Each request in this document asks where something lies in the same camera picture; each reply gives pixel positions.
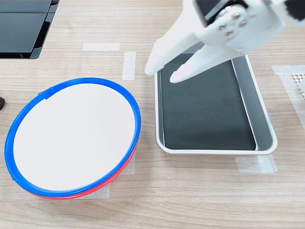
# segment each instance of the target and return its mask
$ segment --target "white robotic arm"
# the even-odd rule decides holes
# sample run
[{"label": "white robotic arm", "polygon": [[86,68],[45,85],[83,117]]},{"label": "white robotic arm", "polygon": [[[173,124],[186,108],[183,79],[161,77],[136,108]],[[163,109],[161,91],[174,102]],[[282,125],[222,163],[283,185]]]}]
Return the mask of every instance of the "white robotic arm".
[{"label": "white robotic arm", "polygon": [[155,74],[198,42],[205,46],[172,74],[172,83],[249,54],[285,26],[276,9],[295,25],[305,22],[302,0],[183,0],[182,14],[154,46],[145,73]]}]

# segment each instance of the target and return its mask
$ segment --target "black device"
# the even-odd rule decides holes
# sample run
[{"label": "black device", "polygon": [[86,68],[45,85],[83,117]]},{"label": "black device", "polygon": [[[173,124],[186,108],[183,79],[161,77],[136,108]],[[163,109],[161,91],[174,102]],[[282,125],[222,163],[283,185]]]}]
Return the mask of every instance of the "black device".
[{"label": "black device", "polygon": [[37,59],[59,0],[0,0],[0,58]]}]

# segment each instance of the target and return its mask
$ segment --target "metal tray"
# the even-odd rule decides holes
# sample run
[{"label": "metal tray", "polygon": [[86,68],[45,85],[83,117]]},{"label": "metal tray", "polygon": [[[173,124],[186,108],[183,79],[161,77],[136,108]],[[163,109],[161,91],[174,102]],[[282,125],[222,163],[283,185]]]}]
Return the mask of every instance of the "metal tray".
[{"label": "metal tray", "polygon": [[[181,55],[193,54],[202,46],[203,43],[196,44]],[[224,84],[226,75],[222,75],[222,78],[218,76],[218,79],[224,79],[224,83],[222,84],[218,84],[214,77],[211,76],[211,95],[205,94],[205,96],[211,96],[208,100],[209,102],[207,103],[207,100],[204,100],[205,97],[203,96],[196,96],[196,99],[189,102],[193,103],[192,107],[196,109],[194,110],[195,112],[197,112],[197,108],[202,111],[202,113],[199,111],[198,114],[194,114],[193,117],[191,117],[193,112],[188,110],[188,101],[184,104],[185,107],[183,107],[183,103],[180,104],[179,102],[172,106],[172,103],[176,103],[176,96],[177,100],[183,98],[181,95],[183,91],[178,91],[178,94],[176,94],[175,88],[171,88],[171,92],[168,91],[167,94],[164,92],[165,84],[162,82],[162,79],[169,79],[169,73],[167,76],[164,76],[168,71],[164,71],[162,77],[162,70],[155,75],[156,142],[164,152],[173,155],[267,155],[276,149],[277,139],[275,132],[259,92],[248,56],[238,57],[231,60],[231,62],[224,64],[226,64],[227,67],[228,64],[232,64],[231,68],[234,79],[231,79],[231,81],[236,81],[236,87],[234,88],[234,85],[232,84],[232,90],[235,89],[234,93],[240,96],[240,107],[238,108],[238,105],[233,101],[234,96],[229,96],[229,99],[225,97],[225,100],[229,101],[228,104],[219,107],[217,104],[215,105],[215,100],[217,98],[214,98],[215,95],[213,92],[217,91],[219,93],[218,95],[222,97],[227,96],[226,93],[230,94],[230,91],[228,91],[230,90],[230,84],[228,86]],[[164,102],[166,101],[164,97],[166,97],[166,99],[170,97],[168,100],[171,99],[171,103],[168,101]],[[178,119],[180,116],[186,117],[182,120],[182,122],[186,124],[184,126],[186,127],[185,129],[183,124],[179,123],[180,121]],[[198,129],[196,122],[201,119],[204,119],[205,123],[200,123],[203,125],[203,128],[199,125],[200,129]],[[169,128],[166,126],[171,126],[172,123],[178,124],[178,127],[175,126],[169,131]],[[191,139],[191,144],[188,144],[188,146],[183,145],[183,138]],[[177,145],[173,145],[173,142],[175,141],[172,141],[172,139],[177,142]]]}]

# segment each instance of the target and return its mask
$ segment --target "silver tray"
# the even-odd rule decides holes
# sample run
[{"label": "silver tray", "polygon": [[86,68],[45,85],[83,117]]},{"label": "silver tray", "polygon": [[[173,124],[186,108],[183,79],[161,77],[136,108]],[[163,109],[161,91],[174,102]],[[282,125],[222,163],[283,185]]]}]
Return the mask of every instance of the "silver tray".
[{"label": "silver tray", "polygon": [[[199,43],[184,53],[195,53],[203,46]],[[173,155],[267,155],[277,147],[275,132],[265,108],[248,56],[231,60],[237,78],[244,109],[255,141],[253,150],[236,149],[172,149],[166,146],[163,128],[161,71],[155,76],[156,142],[160,149]]]}]

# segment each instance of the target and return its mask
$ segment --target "round plate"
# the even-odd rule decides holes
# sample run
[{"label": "round plate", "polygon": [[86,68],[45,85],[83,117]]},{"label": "round plate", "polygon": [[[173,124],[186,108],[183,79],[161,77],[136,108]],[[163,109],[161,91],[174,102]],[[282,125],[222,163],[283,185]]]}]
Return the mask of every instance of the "round plate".
[{"label": "round plate", "polygon": [[139,107],[122,86],[99,78],[56,85],[27,104],[5,145],[13,179],[44,197],[90,190],[130,158],[141,128]]}]

